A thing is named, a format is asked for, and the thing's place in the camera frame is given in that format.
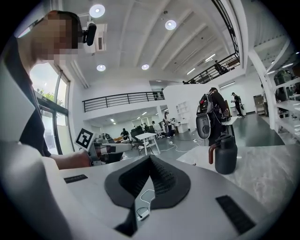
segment white wall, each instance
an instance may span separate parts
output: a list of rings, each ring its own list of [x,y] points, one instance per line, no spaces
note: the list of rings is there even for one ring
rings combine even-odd
[[[242,100],[242,104],[244,104],[244,108],[246,113],[255,111],[255,103],[253,96],[260,95],[262,93],[261,81],[256,72],[251,73],[248,76],[242,76],[234,79],[235,84],[232,84],[228,87],[221,89],[221,95],[224,100],[227,100],[229,107],[235,106],[234,103],[230,101],[233,100],[233,96],[231,94],[234,92],[238,96],[240,96]]]
[[[163,90],[165,101],[169,109],[169,118],[180,120],[176,111],[176,105],[187,101],[190,111],[189,126],[191,131],[196,130],[196,111],[198,103],[204,93],[212,87],[219,90],[217,85],[206,84],[186,84],[177,86],[168,86]]]

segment black rubber pad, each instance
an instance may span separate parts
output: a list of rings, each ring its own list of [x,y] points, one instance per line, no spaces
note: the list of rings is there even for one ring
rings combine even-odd
[[[66,183],[71,183],[71,182],[81,181],[81,180],[87,179],[87,178],[88,178],[87,176],[85,176],[84,174],[81,174],[81,175],[77,175],[74,177],[64,178],[64,180],[66,181]]]
[[[220,204],[239,234],[243,234],[255,226],[255,223],[230,196],[217,197],[216,201]]]

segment person standing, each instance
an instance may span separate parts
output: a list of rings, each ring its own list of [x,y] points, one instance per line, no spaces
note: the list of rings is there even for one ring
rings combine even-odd
[[[226,108],[226,103],[222,95],[218,92],[216,88],[211,88],[209,91],[209,95],[211,95],[212,103],[214,105],[214,109],[212,113],[209,113],[210,117],[210,136],[209,146],[216,143],[216,139],[221,136],[221,132],[223,131],[223,125],[221,124],[222,115],[228,116],[228,111]]]
[[[234,96],[234,100],[231,100],[231,102],[235,103],[235,108],[239,112],[239,118],[244,118],[245,116],[242,114],[242,111],[240,109],[240,97],[234,92],[231,95]]]
[[[267,97],[266,97],[266,92],[263,89],[263,85],[261,85],[262,87],[262,96],[263,96],[263,104],[264,104],[264,114],[266,115],[266,117],[269,116],[269,109],[268,109],[268,102],[267,102]]]

